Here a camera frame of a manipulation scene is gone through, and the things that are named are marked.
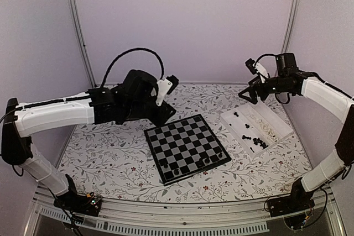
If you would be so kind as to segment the white plastic compartment tray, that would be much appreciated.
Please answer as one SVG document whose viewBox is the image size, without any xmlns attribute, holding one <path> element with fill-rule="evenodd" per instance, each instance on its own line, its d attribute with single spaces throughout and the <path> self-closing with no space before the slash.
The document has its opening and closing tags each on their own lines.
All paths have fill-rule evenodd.
<svg viewBox="0 0 354 236">
<path fill-rule="evenodd" d="M 239 117 L 234 116 L 234 112 L 238 112 Z M 277 131 L 279 140 L 276 142 L 269 142 L 255 127 L 255 125 L 246 116 L 248 113 L 253 113 L 258 116 L 262 116 L 267 122 Z M 220 114 L 220 121 L 225 126 L 225 128 L 231 133 L 231 135 L 239 142 L 241 147 L 248 153 L 251 158 L 255 158 L 258 155 L 263 154 L 265 151 L 279 144 L 286 137 L 291 135 L 293 129 L 286 124 L 275 112 L 273 112 L 264 103 L 258 102 L 257 104 L 243 104 L 229 111 L 225 111 Z M 247 129 L 245 124 L 249 124 L 251 127 Z M 253 146 L 253 141 L 242 139 L 242 135 L 251 138 L 260 138 L 262 141 L 266 142 L 269 147 L 262 150 L 260 153 L 253 153 L 250 147 Z"/>
</svg>

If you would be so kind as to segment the black and grey chessboard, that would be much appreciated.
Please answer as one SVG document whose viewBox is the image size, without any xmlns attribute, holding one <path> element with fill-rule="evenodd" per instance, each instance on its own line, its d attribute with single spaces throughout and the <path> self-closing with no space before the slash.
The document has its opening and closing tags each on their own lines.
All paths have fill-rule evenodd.
<svg viewBox="0 0 354 236">
<path fill-rule="evenodd" d="M 226 149 L 200 114 L 147 129 L 144 135 L 164 186 L 231 161 Z M 225 159 L 218 158 L 220 152 L 225 153 Z M 210 163 L 204 163 L 205 166 L 198 169 L 196 162 L 201 158 L 203 162 L 205 158 L 210 158 Z M 168 164 L 169 168 L 164 169 L 164 164 Z M 180 177 L 174 175 L 175 169 L 181 172 Z"/>
</svg>

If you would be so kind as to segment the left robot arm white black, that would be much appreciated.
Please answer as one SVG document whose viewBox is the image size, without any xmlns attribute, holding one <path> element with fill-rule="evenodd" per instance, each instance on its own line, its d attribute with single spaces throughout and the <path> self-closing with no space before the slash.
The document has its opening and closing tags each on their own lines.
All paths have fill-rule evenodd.
<svg viewBox="0 0 354 236">
<path fill-rule="evenodd" d="M 141 70 L 131 70 L 122 84 L 98 87 L 71 97 L 38 103 L 19 103 L 11 98 L 1 118 L 1 157 L 19 166 L 43 183 L 71 211 L 82 206 L 86 196 L 78 195 L 69 175 L 58 172 L 34 147 L 35 133 L 78 124 L 103 124 L 147 119 L 164 125 L 176 110 L 164 98 L 178 85 L 174 76 L 157 80 Z"/>
</svg>

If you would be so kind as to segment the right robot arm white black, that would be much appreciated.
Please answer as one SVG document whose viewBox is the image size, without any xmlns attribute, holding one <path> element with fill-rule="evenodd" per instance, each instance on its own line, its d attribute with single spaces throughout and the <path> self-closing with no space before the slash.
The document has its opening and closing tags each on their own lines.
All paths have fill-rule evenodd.
<svg viewBox="0 0 354 236">
<path fill-rule="evenodd" d="M 326 112 L 325 118 L 331 118 L 330 124 L 338 134 L 328 156 L 292 184 L 290 195 L 285 198 L 286 207 L 297 212 L 317 189 L 337 178 L 345 179 L 353 167 L 353 97 L 317 72 L 299 69 L 293 53 L 267 53 L 248 59 L 245 65 L 255 77 L 239 93 L 240 98 L 256 104 L 269 95 L 301 96 Z"/>
</svg>

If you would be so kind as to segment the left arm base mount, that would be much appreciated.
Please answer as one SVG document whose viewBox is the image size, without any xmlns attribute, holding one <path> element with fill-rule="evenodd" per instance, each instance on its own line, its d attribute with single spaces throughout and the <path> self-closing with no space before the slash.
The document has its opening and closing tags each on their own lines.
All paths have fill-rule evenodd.
<svg viewBox="0 0 354 236">
<path fill-rule="evenodd" d="M 90 192 L 86 195 L 68 192 L 61 196 L 54 196 L 54 206 L 66 211 L 98 217 L 103 197 Z"/>
</svg>

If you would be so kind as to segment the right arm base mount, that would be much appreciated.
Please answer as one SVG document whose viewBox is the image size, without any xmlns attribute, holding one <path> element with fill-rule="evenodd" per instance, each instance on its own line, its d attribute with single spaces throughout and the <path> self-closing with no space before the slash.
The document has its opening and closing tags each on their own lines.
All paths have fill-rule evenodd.
<svg viewBox="0 0 354 236">
<path fill-rule="evenodd" d="M 263 208 L 271 217 L 283 216 L 285 225 L 291 230 L 303 229 L 313 216 L 315 202 L 312 197 L 294 200 L 291 196 L 272 196 Z"/>
</svg>

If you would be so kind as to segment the front aluminium rail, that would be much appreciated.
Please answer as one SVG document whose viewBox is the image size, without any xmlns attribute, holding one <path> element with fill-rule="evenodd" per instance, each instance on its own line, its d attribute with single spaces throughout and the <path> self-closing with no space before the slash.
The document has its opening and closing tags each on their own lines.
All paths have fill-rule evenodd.
<svg viewBox="0 0 354 236">
<path fill-rule="evenodd" d="M 329 187 L 315 206 L 272 216 L 268 199 L 219 203 L 151 203 L 105 198 L 98 216 L 71 214 L 53 205 L 39 186 L 25 235 L 347 235 Z"/>
</svg>

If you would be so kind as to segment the right aluminium frame post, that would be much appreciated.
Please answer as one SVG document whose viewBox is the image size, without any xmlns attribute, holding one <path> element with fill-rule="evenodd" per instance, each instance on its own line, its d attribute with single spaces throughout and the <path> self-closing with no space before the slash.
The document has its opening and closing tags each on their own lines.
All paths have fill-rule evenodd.
<svg viewBox="0 0 354 236">
<path fill-rule="evenodd" d="M 290 12 L 288 16 L 287 27 L 285 29 L 285 35 L 282 43 L 281 53 L 285 53 L 289 50 L 299 3 L 300 0 L 291 0 Z"/>
</svg>

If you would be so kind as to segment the aluminium frame post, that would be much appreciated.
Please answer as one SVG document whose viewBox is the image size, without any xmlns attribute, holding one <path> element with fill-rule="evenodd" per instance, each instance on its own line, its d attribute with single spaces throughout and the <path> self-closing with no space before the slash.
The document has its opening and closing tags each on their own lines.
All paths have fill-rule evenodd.
<svg viewBox="0 0 354 236">
<path fill-rule="evenodd" d="M 281 53 L 285 53 L 289 50 L 299 3 L 300 0 L 291 0 L 290 12 L 288 16 L 287 27 L 285 29 L 285 35 L 282 43 Z"/>
<path fill-rule="evenodd" d="M 96 87 L 96 80 L 93 74 L 93 70 L 92 70 L 92 66 L 89 60 L 89 55 L 86 49 L 86 42 L 84 39 L 84 35 L 82 32 L 82 27 L 81 27 L 81 23 L 80 23 L 80 18 L 79 18 L 79 11 L 77 8 L 77 3 L 76 0 L 68 0 L 68 4 L 69 4 L 69 8 L 70 8 L 70 13 L 71 13 L 71 17 L 72 17 L 72 22 L 74 25 L 74 30 L 75 30 L 75 34 L 76 34 L 76 38 L 77 38 L 77 42 L 78 42 L 78 46 L 79 46 L 79 51 L 82 57 L 82 62 L 84 65 L 84 69 L 89 81 L 89 84 L 91 87 Z"/>
</svg>

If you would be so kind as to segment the left aluminium frame post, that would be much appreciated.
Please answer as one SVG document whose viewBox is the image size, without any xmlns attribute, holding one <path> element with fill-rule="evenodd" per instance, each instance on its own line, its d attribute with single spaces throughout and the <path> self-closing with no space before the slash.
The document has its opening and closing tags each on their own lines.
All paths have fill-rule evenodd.
<svg viewBox="0 0 354 236">
<path fill-rule="evenodd" d="M 84 69 L 89 81 L 89 84 L 91 87 L 96 87 L 96 80 L 93 74 L 93 70 L 92 70 L 92 66 L 89 60 L 89 55 L 86 49 L 86 42 L 84 39 L 84 35 L 82 32 L 82 27 L 81 27 L 81 23 L 80 23 L 80 18 L 79 18 L 79 11 L 77 8 L 77 3 L 76 0 L 68 0 L 68 4 L 69 4 L 69 8 L 70 8 L 70 13 L 71 13 L 71 17 L 72 17 L 72 22 L 74 25 L 74 30 L 75 30 L 75 34 L 76 34 L 76 38 L 77 38 L 77 42 L 78 42 L 78 46 L 79 46 L 79 51 L 82 57 L 82 62 L 84 65 Z"/>
</svg>

